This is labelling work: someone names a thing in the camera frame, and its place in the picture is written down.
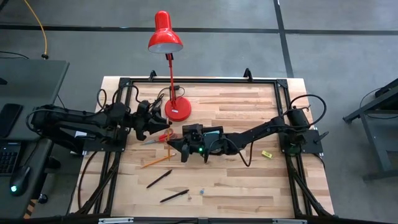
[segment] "computer mouse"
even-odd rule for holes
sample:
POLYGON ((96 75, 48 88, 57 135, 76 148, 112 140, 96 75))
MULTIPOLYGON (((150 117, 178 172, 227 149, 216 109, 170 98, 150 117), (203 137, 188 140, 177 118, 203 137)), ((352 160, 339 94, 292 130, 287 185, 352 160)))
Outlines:
POLYGON ((30 167, 24 165, 15 170, 10 179, 10 193, 21 196, 25 193, 29 182, 30 167))

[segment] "lamp base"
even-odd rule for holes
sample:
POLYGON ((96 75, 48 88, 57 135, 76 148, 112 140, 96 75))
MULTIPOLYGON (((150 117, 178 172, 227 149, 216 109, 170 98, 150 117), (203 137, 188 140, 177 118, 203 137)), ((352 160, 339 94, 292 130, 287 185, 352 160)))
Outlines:
POLYGON ((175 100, 175 108, 172 108, 172 102, 168 100, 164 107, 166 116, 171 121, 183 121, 191 115, 191 103, 184 97, 178 97, 175 100))

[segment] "yellow eraser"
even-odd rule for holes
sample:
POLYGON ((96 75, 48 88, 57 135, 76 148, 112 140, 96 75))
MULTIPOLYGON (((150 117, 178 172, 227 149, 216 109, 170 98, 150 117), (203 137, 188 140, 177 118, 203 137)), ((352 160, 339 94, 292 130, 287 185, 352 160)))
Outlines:
POLYGON ((261 154, 262 154, 263 156, 265 156, 265 157, 268 157, 268 158, 272 159, 272 154, 269 153, 269 152, 267 152, 267 151, 262 151, 261 154))

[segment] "red desk lamp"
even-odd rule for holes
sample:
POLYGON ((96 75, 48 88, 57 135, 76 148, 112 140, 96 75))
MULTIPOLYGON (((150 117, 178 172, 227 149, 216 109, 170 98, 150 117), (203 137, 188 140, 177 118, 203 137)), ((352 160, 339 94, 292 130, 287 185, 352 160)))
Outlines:
POLYGON ((173 52, 178 52, 183 47, 180 37, 172 30, 172 21, 166 11, 159 11, 155 15, 155 33, 149 40, 148 50, 152 53, 166 54, 170 67, 170 100, 166 102, 165 113, 172 121, 183 121, 191 114, 190 102, 182 97, 175 97, 173 81, 173 52))

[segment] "lamp shade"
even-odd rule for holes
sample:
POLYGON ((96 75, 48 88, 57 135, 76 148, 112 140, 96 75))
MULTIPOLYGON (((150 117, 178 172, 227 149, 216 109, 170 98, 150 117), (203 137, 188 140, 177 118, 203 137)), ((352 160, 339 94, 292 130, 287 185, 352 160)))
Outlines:
POLYGON ((148 50, 157 54, 178 52, 183 47, 180 37, 172 30, 172 20, 166 11, 155 15, 155 33, 149 40, 148 50))

